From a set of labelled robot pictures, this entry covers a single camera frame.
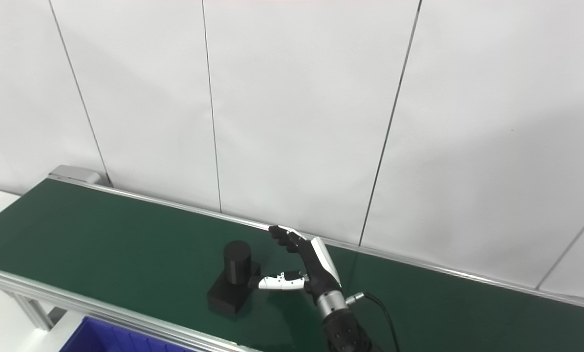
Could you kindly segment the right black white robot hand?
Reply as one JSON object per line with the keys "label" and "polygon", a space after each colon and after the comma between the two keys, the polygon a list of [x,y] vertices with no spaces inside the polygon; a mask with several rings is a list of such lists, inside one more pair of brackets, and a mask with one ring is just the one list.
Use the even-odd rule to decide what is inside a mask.
{"label": "right black white robot hand", "polygon": [[268,231],[280,246],[290,253],[299,254],[305,273],[299,270],[283,271],[276,276],[254,276],[248,286],[262,290],[305,290],[314,301],[332,292],[341,291],[342,285],[329,251],[319,237],[307,238],[290,227],[271,225]]}

